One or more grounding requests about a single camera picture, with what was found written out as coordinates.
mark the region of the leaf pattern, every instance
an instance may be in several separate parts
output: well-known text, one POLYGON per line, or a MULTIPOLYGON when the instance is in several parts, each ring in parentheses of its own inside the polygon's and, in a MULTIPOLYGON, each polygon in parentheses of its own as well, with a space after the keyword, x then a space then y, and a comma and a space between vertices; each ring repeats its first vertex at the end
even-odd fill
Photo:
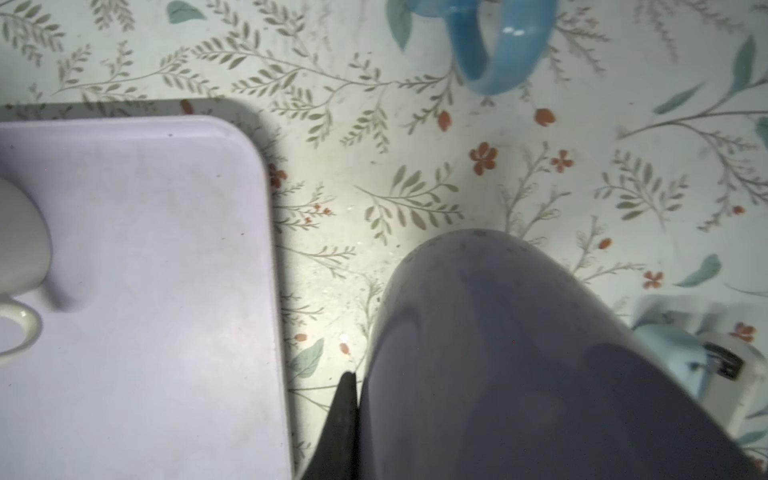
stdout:
POLYGON ((41 49, 62 51, 61 38, 65 34, 59 31, 58 24, 51 22, 50 14, 44 13, 42 7, 31 0, 9 5, 11 3, 0 3, 0 30, 6 42, 37 67, 43 58, 41 49))
MULTIPOLYGON (((211 114, 258 147, 285 273, 300 471, 333 379, 362 375, 397 260, 447 230, 523 238, 627 324, 649 293, 764 306, 764 4, 632 0, 626 18, 607 0, 561 2, 533 75, 482 97, 465 85, 444 30, 396 0, 360 15, 355 5, 284 0, 81 0, 69 15, 68 5, 0 0, 11 72, 2 112, 211 114), (395 7, 408 24, 393 41, 395 7)), ((732 322, 724 333, 765 352, 762 329, 732 322)), ((766 402, 761 394, 736 435, 761 468, 766 402)))
POLYGON ((99 30, 104 30, 117 22, 123 31, 135 29, 136 21, 128 0, 91 0, 91 11, 99 30))
POLYGON ((400 50, 405 50, 408 39, 411 38, 411 11, 407 0, 387 0, 386 18, 392 37, 397 41, 400 50))
POLYGON ((205 15, 200 10, 181 0, 173 0, 168 4, 166 10, 168 21, 171 24, 196 19, 205 20, 205 15))
POLYGON ((319 339, 310 348, 302 350, 291 359, 288 366, 296 373, 296 377, 308 379, 314 374, 323 356, 323 344, 323 339, 319 339))
MULTIPOLYGON (((740 154, 741 152, 756 150, 758 145, 745 141, 741 136, 725 134, 718 130, 706 131, 703 127, 698 126, 699 124, 692 123, 694 121, 714 118, 751 118, 752 116, 757 115, 768 115, 768 107, 760 107, 759 105, 756 106, 756 108, 749 110, 727 110, 727 108, 724 107, 736 96, 768 84, 768 71, 762 77, 756 80, 752 79, 752 63, 754 62, 755 56, 754 45, 753 38, 749 37, 741 46, 733 61, 734 78, 732 86, 730 90, 714 104, 704 108, 697 114, 661 121, 646 127, 638 128, 634 131, 624 131, 622 128, 619 134, 619 139, 625 139, 656 128, 670 126, 682 127, 697 135, 699 139, 714 152, 722 171, 720 178, 717 180, 716 189, 719 190, 720 193, 715 200, 717 209, 708 220, 705 220, 698 227, 699 230, 703 232, 709 232, 713 227, 719 227, 721 225, 720 222, 724 217, 732 217, 733 215, 740 215, 744 212, 744 208, 734 204, 732 200, 733 195, 740 190, 746 193, 753 205, 768 205, 768 180, 765 180, 760 176, 750 159, 737 156, 737 154, 740 154)), ((762 140, 762 124, 760 123, 760 120, 756 120, 755 123, 757 136, 762 140)))
POLYGON ((389 195, 378 195, 357 187, 373 202, 372 206, 366 208, 364 217, 369 222, 370 229, 375 231, 373 238, 381 240, 384 245, 392 235, 392 224, 395 221, 401 227, 407 227, 410 222, 420 230, 427 230, 427 221, 432 227, 440 227, 443 223, 453 225, 455 220, 464 219, 460 206, 451 205, 442 197, 446 193, 458 192, 458 187, 448 183, 452 174, 450 164, 446 162, 437 167, 435 181, 431 187, 427 180, 420 181, 421 170, 407 175, 406 178, 407 171, 405 165, 397 170, 389 188, 389 195))
POLYGON ((666 182, 666 188, 662 188, 664 179, 654 176, 654 166, 650 162, 644 163, 639 157, 632 161, 629 152, 622 155, 616 150, 611 163, 620 172, 618 179, 611 181, 610 175, 603 172, 605 186, 594 191, 594 198, 606 200, 616 193, 619 200, 616 208, 629 210, 622 215, 622 220, 632 220, 650 211, 656 214, 662 230, 665 230, 669 213, 683 206, 680 201, 688 188, 687 175, 666 182))
POLYGON ((656 115, 663 115, 666 113, 671 112, 675 108, 680 107, 682 104, 688 101, 691 97, 696 94, 696 92, 701 88, 701 85, 698 84, 695 87, 688 89, 686 91, 682 91, 679 94, 673 95, 669 100, 665 101, 663 104, 659 105, 658 107, 654 108, 654 113, 656 115))

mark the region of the green leaf print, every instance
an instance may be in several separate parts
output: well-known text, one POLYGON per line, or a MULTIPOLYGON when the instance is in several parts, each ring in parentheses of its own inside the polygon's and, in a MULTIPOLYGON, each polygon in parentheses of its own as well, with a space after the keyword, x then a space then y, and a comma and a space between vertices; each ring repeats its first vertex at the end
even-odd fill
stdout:
POLYGON ((723 264, 720 262, 720 258, 713 253, 701 262, 701 266, 698 270, 685 277, 685 280, 675 283, 674 285, 685 287, 699 286, 720 273, 722 268, 723 264))
POLYGON ((755 123, 755 132, 768 150, 768 117, 760 117, 755 123))
MULTIPOLYGON (((10 3, 0 2, 0 8, 10 3)), ((40 13, 41 6, 33 6, 29 0, 17 4, 12 13, 0 12, 0 35, 3 40, 38 67, 43 49, 62 51, 61 37, 64 36, 64 32, 58 31, 58 24, 51 23, 50 14, 40 13)))
POLYGON ((166 11, 171 24, 195 19, 205 20, 205 15, 200 10, 181 0, 173 0, 168 4, 166 11))
POLYGON ((766 430, 763 430, 762 432, 745 433, 744 435, 736 439, 736 443, 739 445, 749 445, 750 443, 754 443, 754 442, 757 442, 758 440, 761 440, 764 436, 766 436, 766 434, 768 434, 768 431, 766 430))
POLYGON ((405 50, 408 39, 411 38, 411 11, 407 0, 387 0, 386 18, 389 30, 400 50, 405 50))
POLYGON ((392 235, 395 217, 401 227, 408 226, 410 219, 410 223, 420 230, 427 230, 426 220, 433 227, 440 227, 441 219, 447 225, 453 225, 454 219, 464 219, 460 206, 451 205, 443 198, 445 190, 458 192, 458 187, 447 183, 451 177, 451 166, 448 163, 435 170, 435 183, 432 186, 428 185, 428 181, 425 180, 427 176, 422 175, 421 170, 417 170, 406 178, 407 170, 405 165, 397 169, 392 179, 392 186, 389 188, 389 195, 374 194, 356 186, 373 202, 372 206, 366 208, 364 217, 366 222, 369 222, 370 229, 376 232, 373 238, 381 240, 385 245, 388 237, 392 235), (398 193, 394 193, 396 187, 399 187, 398 193))
POLYGON ((694 96, 694 94, 699 90, 699 88, 701 88, 701 85, 703 84, 704 83, 700 83, 693 88, 690 88, 686 91, 682 91, 679 94, 673 95, 669 100, 665 101, 663 104, 654 108, 653 112, 656 115, 663 115, 671 112, 675 108, 680 107, 682 104, 690 100, 690 98, 694 96))
POLYGON ((317 364, 320 363, 320 357, 323 356, 323 344, 325 340, 319 339, 310 348, 302 350, 293 357, 288 366, 296 372, 300 379, 308 379, 317 370, 317 364))
POLYGON ((752 67, 755 63, 755 39, 750 37, 741 45, 736 60, 733 62, 733 83, 729 94, 742 91, 752 80, 752 67))

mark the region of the orange flower print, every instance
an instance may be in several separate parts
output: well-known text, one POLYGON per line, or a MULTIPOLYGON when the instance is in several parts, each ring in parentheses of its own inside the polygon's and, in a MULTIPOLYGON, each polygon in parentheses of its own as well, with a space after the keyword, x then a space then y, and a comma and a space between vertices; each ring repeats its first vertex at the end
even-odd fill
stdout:
POLYGON ((443 110, 437 117, 437 126, 440 127, 440 130, 447 131, 451 127, 451 114, 443 110))
POLYGON ((738 339, 742 339, 747 343, 752 343, 755 340, 757 329, 751 325, 747 325, 744 322, 738 322, 733 326, 733 332, 729 333, 730 336, 735 336, 738 339))
POLYGON ((547 127, 549 124, 554 123, 554 114, 549 108, 539 108, 534 114, 533 119, 542 127, 547 127))
POLYGON ((662 272, 656 273, 654 275, 653 272, 648 270, 644 275, 643 278, 647 278, 648 281, 643 283, 643 288, 648 290, 649 288, 659 288, 661 287, 661 280, 664 279, 664 274, 662 272))
POLYGON ((756 457, 750 456, 750 460, 752 460, 752 464, 755 465, 755 468, 757 468, 758 472, 762 472, 766 466, 766 461, 763 460, 762 458, 756 458, 756 457))
POLYGON ((288 178, 288 174, 283 170, 277 170, 275 164, 270 164, 270 183, 275 188, 280 188, 283 184, 283 180, 288 178))
POLYGON ((483 171, 496 168, 496 162, 493 161, 496 154, 498 151, 493 147, 488 148, 487 141, 481 143, 477 150, 470 151, 469 157, 475 162, 475 173, 482 175, 483 171))
POLYGON ((567 150, 560 150, 560 157, 553 158, 550 164, 554 165, 555 170, 558 171, 559 174, 563 173, 566 168, 573 167, 574 161, 568 160, 566 157, 568 156, 567 150))
POLYGON ((194 113, 194 108, 192 108, 192 104, 190 103, 189 100, 184 99, 179 102, 179 105, 181 105, 181 110, 185 114, 192 115, 194 113))

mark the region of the purple container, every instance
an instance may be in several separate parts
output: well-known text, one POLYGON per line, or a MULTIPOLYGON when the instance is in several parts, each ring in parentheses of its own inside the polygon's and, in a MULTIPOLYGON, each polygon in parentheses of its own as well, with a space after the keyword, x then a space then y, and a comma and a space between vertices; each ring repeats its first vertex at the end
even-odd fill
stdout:
POLYGON ((430 240, 382 298, 359 477, 754 479, 611 311, 521 240, 430 240))

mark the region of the mug handle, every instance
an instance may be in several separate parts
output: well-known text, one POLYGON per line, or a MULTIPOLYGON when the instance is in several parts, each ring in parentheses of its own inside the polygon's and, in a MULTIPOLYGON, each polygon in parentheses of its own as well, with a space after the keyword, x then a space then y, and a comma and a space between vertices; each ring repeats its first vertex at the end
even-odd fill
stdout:
POLYGON ((479 94, 500 94, 525 81, 548 48, 558 1, 502 0, 502 24, 492 58, 480 35, 478 6, 479 0, 448 0, 441 16, 467 85, 479 94))
POLYGON ((21 345, 0 352, 0 365, 3 365, 13 357, 29 350, 32 344, 40 338, 43 322, 33 309, 9 298, 0 300, 0 316, 13 320, 24 330, 24 341, 21 345))

